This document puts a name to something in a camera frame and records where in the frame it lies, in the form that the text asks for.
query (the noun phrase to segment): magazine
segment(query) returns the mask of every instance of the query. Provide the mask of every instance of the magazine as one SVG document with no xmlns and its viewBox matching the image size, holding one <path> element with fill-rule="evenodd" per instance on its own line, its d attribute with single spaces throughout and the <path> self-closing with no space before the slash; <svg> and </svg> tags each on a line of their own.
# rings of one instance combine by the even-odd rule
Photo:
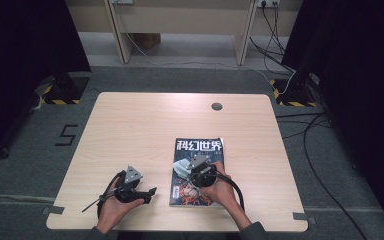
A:
<svg viewBox="0 0 384 240">
<path fill-rule="evenodd" d="M 199 192 L 190 181 L 188 170 L 192 159 L 205 156 L 206 163 L 224 164 L 223 140 L 177 138 L 174 146 L 173 173 L 171 179 L 170 206 L 210 206 L 213 201 Z"/>
</svg>

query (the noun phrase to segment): power outlet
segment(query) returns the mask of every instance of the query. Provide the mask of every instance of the power outlet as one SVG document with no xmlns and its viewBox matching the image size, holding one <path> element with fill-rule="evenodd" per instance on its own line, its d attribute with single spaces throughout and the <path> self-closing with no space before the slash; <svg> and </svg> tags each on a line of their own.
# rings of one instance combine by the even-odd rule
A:
<svg viewBox="0 0 384 240">
<path fill-rule="evenodd" d="M 257 7 L 261 7 L 261 3 L 266 1 L 266 8 L 274 8 L 277 4 L 279 7 L 280 0 L 258 0 Z"/>
</svg>

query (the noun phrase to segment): gray carpet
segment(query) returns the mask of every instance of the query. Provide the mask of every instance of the gray carpet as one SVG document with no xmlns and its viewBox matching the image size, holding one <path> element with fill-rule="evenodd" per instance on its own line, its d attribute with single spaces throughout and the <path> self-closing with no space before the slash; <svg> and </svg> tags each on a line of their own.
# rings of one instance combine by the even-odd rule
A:
<svg viewBox="0 0 384 240">
<path fill-rule="evenodd" d="M 267 73 L 269 78 L 276 75 Z M 87 119 L 100 92 L 197 92 L 267 94 L 276 116 L 318 113 L 322 107 L 278 106 L 270 85 L 249 70 L 94 67 L 78 105 L 43 105 L 19 129 L 10 157 L 0 160 L 0 239 L 81 239 L 85 231 L 46 228 L 45 207 L 52 205 Z M 314 116 L 279 118 L 283 137 L 300 133 Z M 327 116 L 307 134 L 307 149 L 318 176 L 348 210 L 368 239 L 384 239 L 384 213 L 370 187 L 344 151 Z M 76 135 L 71 146 L 61 138 Z M 271 233 L 270 239 L 362 239 L 350 220 L 321 187 L 306 160 L 303 135 L 284 139 L 302 203 L 311 220 L 304 233 Z"/>
</svg>

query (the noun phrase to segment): desk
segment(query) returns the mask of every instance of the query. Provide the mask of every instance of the desk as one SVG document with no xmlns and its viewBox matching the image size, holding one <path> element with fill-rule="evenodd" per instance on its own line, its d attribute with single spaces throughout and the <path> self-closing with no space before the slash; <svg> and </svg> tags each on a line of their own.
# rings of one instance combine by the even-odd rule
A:
<svg viewBox="0 0 384 240">
<path fill-rule="evenodd" d="M 215 111 L 211 105 L 221 103 Z M 91 113 L 54 206 L 51 229 L 90 229 L 96 205 L 82 210 L 119 171 L 144 175 L 137 190 L 158 187 L 149 205 L 134 209 L 116 229 L 237 231 L 221 207 L 169 207 L 175 139 L 217 138 L 225 168 L 239 185 L 250 220 L 267 231 L 305 231 L 304 213 L 270 99 L 252 94 L 102 93 Z"/>
<path fill-rule="evenodd" d="M 127 33 L 232 35 L 237 64 L 245 61 L 255 0 L 134 0 L 133 5 L 108 1 L 122 63 L 129 62 L 133 48 Z"/>
</svg>

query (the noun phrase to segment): black sleeve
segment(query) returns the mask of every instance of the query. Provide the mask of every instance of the black sleeve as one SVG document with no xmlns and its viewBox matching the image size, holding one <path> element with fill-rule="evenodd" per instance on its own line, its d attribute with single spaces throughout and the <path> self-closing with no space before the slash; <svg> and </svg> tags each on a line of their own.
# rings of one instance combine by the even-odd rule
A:
<svg viewBox="0 0 384 240">
<path fill-rule="evenodd" d="M 239 232 L 242 240 L 266 240 L 268 234 L 260 222 L 255 222 Z"/>
<path fill-rule="evenodd" d="M 92 228 L 86 235 L 84 240 L 110 240 L 106 235 L 102 234 L 96 227 Z"/>
</svg>

